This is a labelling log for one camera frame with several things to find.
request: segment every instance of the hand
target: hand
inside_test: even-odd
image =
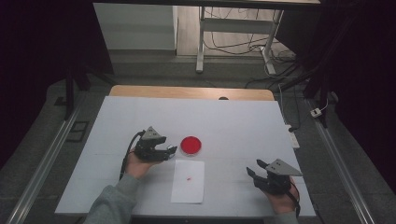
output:
[[[128,161],[125,167],[125,173],[128,175],[133,176],[136,179],[140,179],[143,177],[149,170],[149,168],[155,164],[161,163],[161,161],[154,161],[154,162],[146,162],[141,161],[136,155],[132,152],[128,155]]]
[[[294,184],[294,180],[290,177],[291,183]],[[293,212],[295,210],[295,204],[291,200],[291,198],[286,195],[272,195],[269,194],[265,191],[263,191],[264,194],[268,197],[270,200],[270,203],[274,209],[274,212],[276,214],[282,214],[282,213],[288,213],[288,212]],[[297,188],[294,187],[294,185],[291,185],[290,188],[290,193],[297,199],[299,200],[299,193],[297,191]]]

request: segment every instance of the gray sleeve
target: gray sleeve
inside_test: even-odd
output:
[[[139,180],[125,174],[116,187],[105,187],[93,202],[84,223],[129,223],[139,183]]]
[[[298,224],[296,213],[289,212],[275,215],[276,224]]]

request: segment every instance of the red petri dish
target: red petri dish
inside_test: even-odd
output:
[[[188,155],[194,155],[201,149],[201,141],[194,136],[188,136],[180,143],[181,150]]]

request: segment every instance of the white paper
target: white paper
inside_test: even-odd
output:
[[[205,163],[176,160],[171,203],[201,203],[204,200]]]

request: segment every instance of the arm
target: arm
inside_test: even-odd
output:
[[[139,179],[158,162],[142,162],[134,153],[128,156],[125,175],[120,182],[107,186],[93,203],[84,223],[129,223],[136,205]]]
[[[290,193],[299,200],[299,193],[297,188],[294,186],[294,181],[290,178],[291,189]],[[264,194],[268,197],[274,212],[276,224],[298,224],[298,220],[295,213],[294,202],[289,198],[288,195],[272,195],[264,191]]]

